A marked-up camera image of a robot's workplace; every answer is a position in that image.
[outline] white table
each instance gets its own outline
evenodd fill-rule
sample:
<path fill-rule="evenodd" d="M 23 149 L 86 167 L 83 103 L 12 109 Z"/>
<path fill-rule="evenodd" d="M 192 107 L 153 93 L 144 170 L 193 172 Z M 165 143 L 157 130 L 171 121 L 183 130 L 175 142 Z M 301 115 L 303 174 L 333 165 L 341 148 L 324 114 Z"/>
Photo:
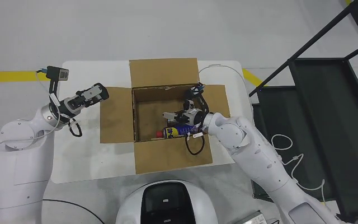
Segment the white table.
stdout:
<path fill-rule="evenodd" d="M 226 67 L 211 67 L 200 73 L 204 84 L 225 85 L 231 116 L 252 119 L 252 108 L 244 84 L 240 63 L 235 61 L 198 61 L 199 70 L 211 64 L 222 64 L 236 69 L 241 77 Z M 59 99 L 71 97 L 95 83 L 104 86 L 131 88 L 129 61 L 69 61 L 69 80 L 61 82 Z M 100 104 L 81 111 L 76 117 L 83 136 L 76 138 L 67 127 L 55 134 L 54 166 L 51 179 L 55 183 L 94 180 L 135 175 L 134 144 L 100 144 Z M 226 149 L 215 137 L 209 137 L 214 166 L 233 163 Z"/>

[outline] yellow stripe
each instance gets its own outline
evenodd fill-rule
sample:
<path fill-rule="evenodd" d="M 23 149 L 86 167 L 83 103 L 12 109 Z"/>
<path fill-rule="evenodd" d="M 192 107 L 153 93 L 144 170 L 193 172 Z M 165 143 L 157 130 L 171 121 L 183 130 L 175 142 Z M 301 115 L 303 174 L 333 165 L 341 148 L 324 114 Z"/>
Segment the yellow stripe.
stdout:
<path fill-rule="evenodd" d="M 246 69 L 242 69 L 244 78 L 247 79 L 254 86 L 258 86 L 262 81 L 254 74 Z M 44 73 L 39 73 L 39 79 L 41 81 L 48 81 Z M 18 72 L 0 72 L 0 82 L 29 82 L 37 81 L 35 77 L 35 71 L 18 71 Z"/>
<path fill-rule="evenodd" d="M 252 74 L 251 72 L 249 72 L 246 69 L 242 69 L 242 72 L 244 73 L 244 78 L 247 79 L 250 83 L 252 83 L 254 86 L 258 86 L 261 84 L 261 79 L 257 78 L 254 74 Z"/>
<path fill-rule="evenodd" d="M 39 80 L 49 81 L 46 74 L 39 73 Z M 0 72 L 0 82 L 28 82 L 37 81 L 35 71 Z"/>

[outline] cable connector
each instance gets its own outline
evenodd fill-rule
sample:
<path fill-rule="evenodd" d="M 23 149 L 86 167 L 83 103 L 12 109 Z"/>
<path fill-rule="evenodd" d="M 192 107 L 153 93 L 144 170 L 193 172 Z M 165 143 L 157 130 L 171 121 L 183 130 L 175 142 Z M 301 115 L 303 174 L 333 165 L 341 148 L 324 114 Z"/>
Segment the cable connector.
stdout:
<path fill-rule="evenodd" d="M 298 156 L 294 156 L 292 157 L 293 160 L 298 160 L 300 158 L 301 155 L 298 155 Z"/>

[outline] gray floor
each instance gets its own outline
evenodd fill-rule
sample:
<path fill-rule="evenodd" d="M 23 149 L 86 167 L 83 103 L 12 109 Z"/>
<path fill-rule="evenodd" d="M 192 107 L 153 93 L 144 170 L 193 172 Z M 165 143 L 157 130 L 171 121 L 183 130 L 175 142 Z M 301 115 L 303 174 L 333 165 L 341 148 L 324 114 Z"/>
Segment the gray floor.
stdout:
<path fill-rule="evenodd" d="M 340 0 L 6 0 L 0 8 L 0 71 L 61 66 L 67 60 L 197 57 L 237 60 L 264 79 L 344 6 Z M 304 56 L 345 56 L 358 48 L 357 37 L 357 26 L 347 18 Z M 358 58 L 351 63 L 357 72 Z M 288 70 L 270 82 L 291 84 Z M 38 83 L 19 82 L 0 83 L 0 102 L 1 127 L 14 119 L 31 119 L 48 100 Z M 279 217 L 273 204 L 252 199 L 251 183 L 236 165 L 49 183 L 45 198 L 79 203 L 114 223 L 127 195 L 150 181 L 169 178 L 204 188 L 220 223 L 258 209 L 271 222 Z M 80 208 L 44 202 L 43 223 L 98 221 Z"/>

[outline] open cardboard box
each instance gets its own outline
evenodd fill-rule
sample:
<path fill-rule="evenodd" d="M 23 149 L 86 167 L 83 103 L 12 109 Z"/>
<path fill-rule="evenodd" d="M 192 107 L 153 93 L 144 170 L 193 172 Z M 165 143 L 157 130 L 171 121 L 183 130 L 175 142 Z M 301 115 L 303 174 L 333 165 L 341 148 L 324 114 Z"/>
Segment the open cardboard box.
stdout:
<path fill-rule="evenodd" d="M 209 138 L 203 151 L 193 156 L 181 138 L 156 138 L 166 127 L 163 112 L 182 110 L 184 91 L 199 81 L 195 58 L 131 60 L 132 88 L 108 87 L 110 98 L 101 103 L 101 143 L 134 142 L 137 174 L 166 171 L 213 162 Z M 207 85 L 203 97 L 210 111 L 230 117 L 223 85 Z M 191 138 L 193 152 L 201 138 Z"/>

